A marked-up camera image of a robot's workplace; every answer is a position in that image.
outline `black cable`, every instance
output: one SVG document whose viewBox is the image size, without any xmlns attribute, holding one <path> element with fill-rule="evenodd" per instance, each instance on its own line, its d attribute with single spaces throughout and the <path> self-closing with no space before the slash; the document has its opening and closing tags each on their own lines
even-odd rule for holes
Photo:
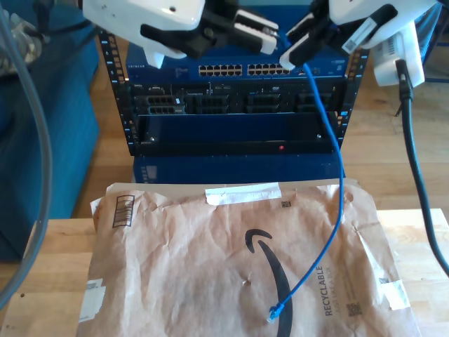
<svg viewBox="0 0 449 337">
<path fill-rule="evenodd" d="M 427 239 L 429 240 L 430 248 L 434 253 L 436 260 L 449 277 L 449 265 L 441 253 L 438 242 L 436 241 L 434 224 L 430 213 L 429 198 L 427 196 L 426 186 L 422 177 L 420 163 L 417 159 L 412 123 L 413 87 L 410 82 L 410 77 L 408 76 L 406 62 L 404 60 L 396 61 L 396 68 L 398 70 L 399 77 L 399 98 L 402 104 L 402 127 L 404 132 L 404 140 L 406 142 L 408 161 L 410 162 L 418 197 L 420 198 L 422 217 L 424 218 Z"/>
</svg>

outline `cable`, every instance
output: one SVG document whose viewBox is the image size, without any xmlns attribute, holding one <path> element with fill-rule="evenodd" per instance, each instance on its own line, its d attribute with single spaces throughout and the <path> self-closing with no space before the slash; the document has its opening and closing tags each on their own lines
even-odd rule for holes
<svg viewBox="0 0 449 337">
<path fill-rule="evenodd" d="M 406 142 L 408 161 L 412 169 L 413 179 L 415 179 L 416 189 L 418 197 L 420 198 L 422 217 L 424 219 L 424 226 L 426 228 L 427 239 L 432 252 L 435 255 L 436 260 L 440 264 L 443 271 L 449 277 L 449 265 L 441 250 L 438 246 L 438 242 L 435 237 L 434 224 L 430 213 L 430 203 L 427 196 L 426 186 L 422 177 L 420 163 L 418 162 L 415 137 L 413 135 L 413 121 L 412 121 L 412 101 L 413 101 L 413 88 L 408 76 L 408 70 L 406 62 L 403 60 L 396 62 L 398 69 L 399 83 L 399 98 L 402 104 L 402 127 L 404 131 L 404 140 Z"/>
<path fill-rule="evenodd" d="M 3 8 L 0 4 L 0 13 L 3 13 Z M 39 214 L 35 225 L 34 235 L 29 244 L 25 257 L 22 260 L 19 268 L 11 277 L 3 291 L 0 293 L 0 309 L 8 302 L 11 296 L 17 291 L 25 277 L 27 276 L 31 266 L 36 260 L 37 253 L 41 248 L 43 238 L 47 231 L 48 215 L 50 213 L 51 202 L 51 181 L 52 181 L 52 157 L 50 137 L 48 136 L 48 127 L 43 113 L 43 108 L 36 87 L 33 84 L 32 78 L 29 75 L 25 61 L 20 56 L 19 50 L 11 35 L 11 29 L 8 22 L 6 22 L 5 15 L 0 15 L 0 36 L 2 37 L 9 57 L 15 65 L 20 81 L 23 85 L 23 90 L 32 113 L 34 121 L 36 122 L 37 133 L 39 137 L 39 145 L 41 148 L 42 160 L 42 193 L 41 204 L 39 206 Z"/>
<path fill-rule="evenodd" d="M 328 115 L 326 114 L 326 109 L 323 106 L 323 103 L 320 99 L 320 94 L 318 91 L 318 87 L 316 86 L 316 82 L 314 79 L 314 76 L 312 75 L 309 66 L 305 63 L 303 66 L 303 69 L 307 75 L 307 78 L 309 79 L 309 83 L 311 86 L 312 91 L 314 92 L 315 97 L 315 104 L 318 107 L 318 110 L 321 115 L 321 119 L 323 120 L 323 123 L 326 127 L 326 132 L 329 135 L 330 142 L 332 143 L 334 151 L 337 153 L 338 157 L 338 164 L 340 165 L 340 199 L 338 202 L 338 216 L 337 216 L 337 222 L 335 223 L 333 231 L 330 233 L 329 239 L 326 242 L 326 244 L 323 247 L 323 250 L 320 252 L 316 260 L 312 263 L 309 270 L 305 273 L 305 275 L 301 278 L 301 280 L 298 282 L 298 284 L 295 286 L 295 288 L 292 289 L 292 291 L 288 294 L 288 296 L 283 300 L 278 302 L 274 307 L 271 307 L 269 310 L 269 320 L 276 319 L 281 314 L 285 304 L 292 298 L 292 296 L 295 294 L 295 292 L 306 282 L 306 280 L 309 278 L 309 276 L 312 274 L 312 272 L 315 270 L 316 266 L 320 263 L 323 256 L 328 251 L 330 245 L 332 244 L 332 241 L 335 238 L 335 235 L 338 231 L 338 228 L 340 227 L 342 214 L 343 214 L 343 201 L 344 201 L 344 188 L 343 188 L 343 158 L 342 154 L 340 152 L 340 146 L 338 145 L 337 138 L 335 137 L 334 131 L 332 130 L 332 126 L 330 125 Z"/>
</svg>

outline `crumpled paper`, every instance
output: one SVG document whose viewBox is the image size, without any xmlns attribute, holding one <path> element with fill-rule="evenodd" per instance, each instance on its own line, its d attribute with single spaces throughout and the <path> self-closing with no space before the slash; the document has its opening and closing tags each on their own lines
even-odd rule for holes
<svg viewBox="0 0 449 337">
<path fill-rule="evenodd" d="M 354 186 L 344 195 L 329 251 L 270 324 L 270 307 L 329 238 L 338 186 L 223 206 L 204 194 L 107 194 L 88 276 L 102 279 L 105 296 L 77 336 L 420 336 L 410 307 L 384 294 L 400 279 L 372 197 Z"/>
</svg>

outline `blue fabric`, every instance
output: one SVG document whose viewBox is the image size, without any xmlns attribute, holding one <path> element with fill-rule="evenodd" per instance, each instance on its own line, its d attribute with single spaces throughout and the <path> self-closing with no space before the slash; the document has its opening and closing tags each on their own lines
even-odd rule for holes
<svg viewBox="0 0 449 337">
<path fill-rule="evenodd" d="M 2 1 L 5 9 L 34 23 L 32 0 Z M 51 29 L 83 20 L 82 12 L 56 6 L 51 12 Z M 89 29 L 52 39 L 38 62 L 66 55 L 82 40 Z M 31 75 L 45 110 L 53 150 L 53 200 L 51 218 L 69 218 L 82 187 L 95 142 L 98 125 L 89 95 L 89 87 L 98 66 L 95 42 L 87 45 L 79 57 L 64 67 L 39 69 Z M 0 209 L 1 238 L 8 240 L 16 258 L 25 250 L 29 232 L 36 220 L 41 193 L 41 155 L 28 102 L 17 78 L 0 81 L 0 116 L 9 116 L 0 134 Z M 0 247 L 0 259 L 9 259 Z"/>
</svg>

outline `amazon logo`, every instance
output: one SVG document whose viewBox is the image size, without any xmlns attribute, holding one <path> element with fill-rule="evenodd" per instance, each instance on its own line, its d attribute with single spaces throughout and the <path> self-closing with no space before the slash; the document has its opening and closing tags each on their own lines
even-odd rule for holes
<svg viewBox="0 0 449 337">
<path fill-rule="evenodd" d="M 245 233 L 245 243 L 246 247 L 248 247 L 249 251 L 251 253 L 255 253 L 254 246 L 253 246 L 253 237 L 255 235 L 259 235 L 261 237 L 266 237 L 268 239 L 272 239 L 273 237 L 265 232 L 264 230 L 247 230 Z M 283 300 L 288 296 L 290 293 L 290 286 L 288 284 L 287 276 L 285 272 L 283 271 L 282 265 L 279 262 L 276 255 L 274 255 L 274 252 L 268 247 L 267 244 L 265 244 L 262 240 L 257 241 L 260 248 L 262 248 L 265 257 L 268 260 L 269 266 L 272 269 L 274 281 L 276 282 L 276 289 L 278 291 L 278 299 L 279 301 Z M 293 324 L 293 304 L 292 300 L 290 299 L 281 315 L 279 316 L 279 327 L 278 327 L 278 333 L 277 337 L 289 337 L 292 331 L 292 324 Z"/>
</svg>

